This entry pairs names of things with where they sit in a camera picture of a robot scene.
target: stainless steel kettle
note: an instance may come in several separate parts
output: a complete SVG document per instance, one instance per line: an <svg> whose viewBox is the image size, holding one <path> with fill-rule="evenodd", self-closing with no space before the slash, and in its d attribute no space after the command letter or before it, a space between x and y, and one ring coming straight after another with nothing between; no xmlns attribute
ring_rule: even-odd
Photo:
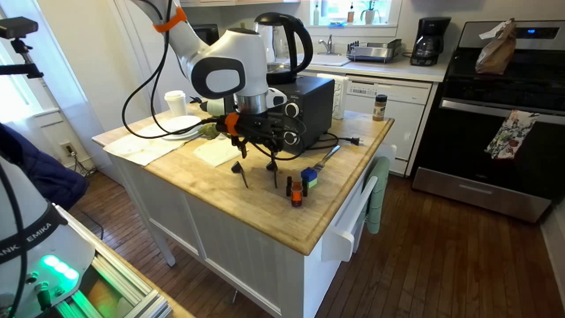
<svg viewBox="0 0 565 318"><path fill-rule="evenodd" d="M297 72L304 70L313 59L313 38L300 19L281 13L263 12L256 19L256 31L263 36L268 73L268 84L293 82ZM298 63L297 40L298 35L304 54Z"/></svg>

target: wooden countertop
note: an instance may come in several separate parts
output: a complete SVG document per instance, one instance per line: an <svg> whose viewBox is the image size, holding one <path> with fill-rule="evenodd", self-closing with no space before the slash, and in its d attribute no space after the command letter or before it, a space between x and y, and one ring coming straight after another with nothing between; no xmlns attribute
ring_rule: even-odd
<svg viewBox="0 0 565 318"><path fill-rule="evenodd" d="M150 123L150 118L132 126L139 128L147 123ZM320 172L320 183L309 190L309 195L304 197L304 204L298 208L293 208L286 197L286 176L300 178L300 171L314 165L328 148L309 149L295 160L277 160L277 188L274 186L272 171L267 171L268 156L260 153L252 144L247 144L247 158L237 156L212 167L192 153L207 139L194 139L150 162L145 169L277 241L309 254L390 126L392 119L374 121L371 114L355 110L346 110L343 119L334 119L332 132L360 137L362 144L357 146L343 141L341 149ZM125 133L125 128L115 128L94 139L104 146ZM240 160L244 165L251 188L245 188L238 172L231 172L235 160Z"/></svg>

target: coffee maker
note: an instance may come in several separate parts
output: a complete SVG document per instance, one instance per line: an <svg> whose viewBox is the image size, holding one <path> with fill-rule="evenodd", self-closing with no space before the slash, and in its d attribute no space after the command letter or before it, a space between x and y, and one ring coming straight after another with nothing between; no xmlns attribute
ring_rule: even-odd
<svg viewBox="0 0 565 318"><path fill-rule="evenodd" d="M411 65L434 65L443 50L443 33L450 17L422 17L418 22L417 40L411 49Z"/></svg>

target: wooden floor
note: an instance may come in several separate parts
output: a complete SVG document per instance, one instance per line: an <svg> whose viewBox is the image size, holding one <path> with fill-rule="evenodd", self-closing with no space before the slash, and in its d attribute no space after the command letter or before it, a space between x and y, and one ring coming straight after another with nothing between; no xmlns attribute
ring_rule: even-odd
<svg viewBox="0 0 565 318"><path fill-rule="evenodd" d="M173 245L169 268L125 190L95 172L71 209L196 315L267 315ZM390 178L380 234L364 232L318 315L565 315L539 225L411 190Z"/></svg>

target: white countertop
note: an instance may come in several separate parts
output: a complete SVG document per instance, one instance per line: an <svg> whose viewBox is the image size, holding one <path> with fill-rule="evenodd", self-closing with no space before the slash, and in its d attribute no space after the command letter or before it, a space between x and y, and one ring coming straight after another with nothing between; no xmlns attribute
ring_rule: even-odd
<svg viewBox="0 0 565 318"><path fill-rule="evenodd" d="M410 65L410 57L394 59L390 63L376 63L376 61L348 61L344 65L311 63L307 70L344 73L344 75L373 75L373 77L441 82L445 77L447 63L448 63L447 59L448 57L443 57L433 66Z"/></svg>

